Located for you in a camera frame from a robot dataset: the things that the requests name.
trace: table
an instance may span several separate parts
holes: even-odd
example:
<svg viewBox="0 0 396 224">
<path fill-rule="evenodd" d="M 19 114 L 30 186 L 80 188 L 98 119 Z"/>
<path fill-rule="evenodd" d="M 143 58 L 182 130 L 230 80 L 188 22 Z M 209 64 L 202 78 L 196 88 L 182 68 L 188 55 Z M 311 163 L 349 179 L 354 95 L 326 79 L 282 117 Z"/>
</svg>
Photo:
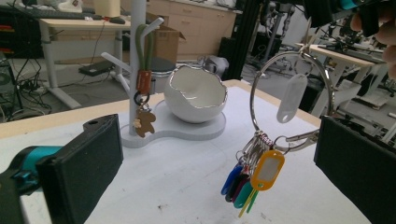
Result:
<svg viewBox="0 0 396 224">
<path fill-rule="evenodd" d="M 372 85 L 371 89 L 375 89 L 379 82 L 382 80 L 382 78 L 384 77 L 384 75 L 387 73 L 387 70 L 384 70 L 384 67 L 386 68 L 386 65 L 384 63 L 371 63 L 371 62 L 367 62 L 358 58 L 354 58 L 354 57 L 350 57 L 348 55 L 345 54 L 341 54 L 341 53 L 337 53 L 331 50 L 327 50 L 327 49 L 322 49 L 320 48 L 318 45 L 311 45 L 310 47 L 312 52 L 324 55 L 326 57 L 331 57 L 336 63 L 337 65 L 334 68 L 334 71 L 332 72 L 332 74 L 330 75 L 332 84 L 335 85 L 339 79 L 341 78 L 341 76 L 343 75 L 345 69 L 347 66 L 350 66 L 352 64 L 355 64 L 356 66 L 360 67 L 361 69 L 359 70 L 358 74 L 356 75 L 356 77 L 354 78 L 354 82 L 355 83 L 361 83 L 364 78 L 366 77 L 366 75 L 368 75 L 367 73 L 370 71 L 371 67 L 374 66 L 380 66 L 381 68 L 378 71 L 377 77 L 375 82 Z M 354 91 L 351 92 L 347 92 L 346 94 L 348 95 L 347 97 L 350 99 L 352 99 L 353 97 L 356 96 L 356 93 L 359 91 L 359 87 L 355 88 Z M 325 107 L 325 105 L 327 104 L 327 92 L 323 91 L 318 100 L 317 103 L 314 107 L 314 109 L 312 110 L 311 114 L 319 117 L 323 111 L 323 108 Z M 346 108 L 347 104 L 349 101 L 345 101 L 343 103 L 340 104 L 340 106 L 342 108 Z"/>
<path fill-rule="evenodd" d="M 225 202 L 220 189 L 236 164 L 235 153 L 254 134 L 250 87 L 236 80 L 224 84 L 229 90 L 224 133 L 210 141 L 164 138 L 145 147 L 124 148 L 118 174 L 86 223 L 370 223 L 314 164 L 315 146 L 289 153 L 274 186 L 259 193 L 250 213 L 238 218 L 239 210 Z M 290 123 L 279 124 L 279 101 L 262 91 L 256 91 L 256 97 L 259 125 L 271 138 L 319 126 L 320 120 L 304 111 L 298 111 L 298 118 Z M 156 94 L 150 103 L 162 99 Z M 128 123 L 128 104 L 122 101 L 1 124 L 0 172 L 25 147 L 68 143 L 89 119 L 118 113 L 120 126 Z M 50 223 L 42 192 L 22 201 L 31 223 Z"/>
<path fill-rule="evenodd" d="M 131 23 L 115 24 L 108 21 L 79 21 L 79 20 L 39 20 L 41 40 L 46 59 L 48 82 L 44 86 L 63 103 L 71 109 L 81 107 L 81 105 L 67 95 L 58 87 L 54 61 L 66 60 L 82 57 L 93 57 L 100 55 L 102 52 L 114 52 L 115 57 L 122 59 L 122 31 L 130 30 Z M 96 40 L 84 41 L 52 41 L 50 28 L 58 30 L 106 30 L 114 31 L 115 40 L 101 40 L 96 45 Z M 117 74 L 121 73 L 119 67 L 116 68 Z"/>
</svg>

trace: carabiner clip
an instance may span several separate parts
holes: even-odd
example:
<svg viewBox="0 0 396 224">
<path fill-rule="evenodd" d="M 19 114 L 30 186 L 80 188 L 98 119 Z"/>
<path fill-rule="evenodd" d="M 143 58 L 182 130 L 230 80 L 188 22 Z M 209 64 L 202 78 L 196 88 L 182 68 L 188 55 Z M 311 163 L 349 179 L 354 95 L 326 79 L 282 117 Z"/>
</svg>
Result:
<svg viewBox="0 0 396 224">
<path fill-rule="evenodd" d="M 274 142 L 274 149 L 279 151 L 284 151 L 285 152 L 284 154 L 287 154 L 288 152 L 304 149 L 306 147 L 315 144 L 318 141 L 318 134 L 319 134 L 319 130 L 314 130 L 313 132 L 298 134 L 293 137 L 279 136 Z M 295 147 L 281 147 L 276 144 L 276 141 L 281 137 L 284 137 L 285 141 L 288 143 L 296 142 L 302 139 L 306 139 L 306 140 L 305 142 Z"/>
</svg>

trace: key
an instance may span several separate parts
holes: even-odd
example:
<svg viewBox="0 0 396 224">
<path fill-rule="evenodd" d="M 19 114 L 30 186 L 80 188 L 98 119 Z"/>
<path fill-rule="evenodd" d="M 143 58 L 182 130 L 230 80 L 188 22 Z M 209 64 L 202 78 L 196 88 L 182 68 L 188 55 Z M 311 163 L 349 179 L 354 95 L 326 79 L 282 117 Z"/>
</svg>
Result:
<svg viewBox="0 0 396 224">
<path fill-rule="evenodd" d="M 250 179 L 247 180 L 247 182 L 241 188 L 238 196 L 235 198 L 235 200 L 233 200 L 233 206 L 235 208 L 242 208 L 244 206 L 244 204 L 246 203 L 251 191 L 253 191 L 253 187 L 251 187 L 249 180 Z"/>
<path fill-rule="evenodd" d="M 259 193 L 259 192 L 258 192 L 256 189 L 253 189 L 253 190 L 250 192 L 250 194 L 248 195 L 247 200 L 246 200 L 244 206 L 242 207 L 242 210 L 241 210 L 241 212 L 239 213 L 239 216 L 238 216 L 238 217 L 241 217 L 242 215 L 244 215 L 246 209 L 247 209 L 247 212 L 250 211 L 251 207 L 252 207 L 253 204 L 254 204 L 254 201 L 256 200 L 256 197 L 257 197 L 257 194 L 258 194 L 258 193 Z"/>
<path fill-rule="evenodd" d="M 235 180 L 233 181 L 233 183 L 231 184 L 230 189 L 227 192 L 227 195 L 225 196 L 225 201 L 230 203 L 233 201 L 233 196 L 239 186 L 239 184 L 241 183 L 241 181 L 243 181 L 244 179 L 248 179 L 248 175 L 247 174 L 241 174 L 239 176 L 237 176 L 235 178 Z"/>
<path fill-rule="evenodd" d="M 243 169 L 242 165 L 236 165 L 233 170 L 230 172 L 230 174 L 227 177 L 227 180 L 224 183 L 224 186 L 221 189 L 221 195 L 226 195 L 228 193 L 228 190 L 231 187 L 231 184 L 235 180 L 235 178 L 241 174 Z"/>
<path fill-rule="evenodd" d="M 242 188 L 246 185 L 246 183 L 250 182 L 250 178 L 246 178 L 244 180 L 242 180 L 239 185 L 238 188 L 236 189 L 235 193 L 233 194 L 233 199 L 232 199 L 232 203 L 235 203 L 235 200 L 239 197 L 239 193 L 241 192 Z"/>
</svg>

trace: key ring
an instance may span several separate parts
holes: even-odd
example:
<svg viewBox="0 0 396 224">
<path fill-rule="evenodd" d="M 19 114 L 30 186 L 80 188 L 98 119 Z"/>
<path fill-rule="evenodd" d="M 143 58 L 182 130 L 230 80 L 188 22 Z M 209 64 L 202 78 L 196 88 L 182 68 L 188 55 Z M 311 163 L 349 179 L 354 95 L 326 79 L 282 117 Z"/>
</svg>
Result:
<svg viewBox="0 0 396 224">
<path fill-rule="evenodd" d="M 142 100 L 142 98 L 140 98 L 140 100 L 139 100 L 139 96 L 141 97 L 141 96 L 143 96 L 143 95 L 140 94 L 140 91 L 137 91 L 137 92 L 134 94 L 134 103 L 135 103 L 136 105 L 138 105 L 138 106 L 146 105 L 146 104 L 149 102 L 149 93 L 146 94 L 146 99 L 145 99 L 145 100 Z"/>
<path fill-rule="evenodd" d="M 253 122 L 253 126 L 256 129 L 256 131 L 262 130 L 259 127 L 259 123 L 256 120 L 256 115 L 254 113 L 254 96 L 255 96 L 255 92 L 257 89 L 257 84 L 259 83 L 260 77 L 262 74 L 264 74 L 264 72 L 267 70 L 267 68 L 273 64 L 274 62 L 276 62 L 279 59 L 282 59 L 285 56 L 295 56 L 295 57 L 299 57 L 300 59 L 303 59 L 311 64 L 313 64 L 319 71 L 321 77 L 324 80 L 326 89 L 327 89 L 327 93 L 328 93 L 328 106 L 327 106 L 327 112 L 326 114 L 328 116 L 332 115 L 333 113 L 333 105 L 334 105 L 334 91 L 333 91 L 333 85 L 332 82 L 330 80 L 329 77 L 329 73 L 326 69 L 324 69 L 323 65 L 320 63 L 320 61 L 318 61 L 316 58 L 314 58 L 313 56 L 305 53 L 305 50 L 300 50 L 298 52 L 296 51 L 286 51 L 280 54 L 277 54 L 276 56 L 274 56 L 273 58 L 271 58 L 270 60 L 268 60 L 268 62 L 263 66 L 263 68 L 261 69 L 261 71 L 259 73 L 256 74 L 252 87 L 251 87 L 251 92 L 250 92 L 250 116 L 251 116 L 251 120 Z M 318 130 L 315 130 L 313 132 L 310 133 L 306 133 L 306 134 L 302 134 L 302 135 L 297 135 L 297 136 L 303 136 L 299 139 L 295 139 L 294 137 L 288 138 L 286 137 L 288 142 L 291 141 L 296 141 L 296 140 L 300 140 L 300 139 L 304 139 L 306 138 L 306 141 L 296 147 L 281 147 L 278 146 L 276 143 L 274 143 L 274 149 L 277 149 L 279 151 L 283 151 L 283 152 L 292 152 L 292 151 L 297 151 L 300 149 L 303 149 L 307 146 L 310 146 L 312 144 L 315 144 L 317 142 L 317 135 L 318 135 Z"/>
</svg>

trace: white table surface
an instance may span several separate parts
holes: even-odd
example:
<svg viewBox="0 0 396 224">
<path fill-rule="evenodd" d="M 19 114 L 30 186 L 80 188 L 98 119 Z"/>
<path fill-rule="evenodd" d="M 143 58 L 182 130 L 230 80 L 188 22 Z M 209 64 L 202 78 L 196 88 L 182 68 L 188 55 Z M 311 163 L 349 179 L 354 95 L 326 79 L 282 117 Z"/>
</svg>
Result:
<svg viewBox="0 0 396 224">
<path fill-rule="evenodd" d="M 289 153 L 274 186 L 238 218 L 240 210 L 220 190 L 236 164 L 235 153 L 254 134 L 248 99 L 248 91 L 229 88 L 226 128 L 216 139 L 163 138 L 124 148 L 123 164 L 87 223 L 370 223 L 315 165 L 315 145 Z M 280 124 L 276 106 L 261 98 L 255 102 L 259 125 L 272 139 L 317 128 L 299 118 Z M 0 139 L 0 172 L 25 147 L 65 145 L 85 121 Z M 128 114 L 120 112 L 120 125 L 126 123 Z M 31 223 L 50 223 L 42 192 L 23 196 L 23 202 Z"/>
</svg>

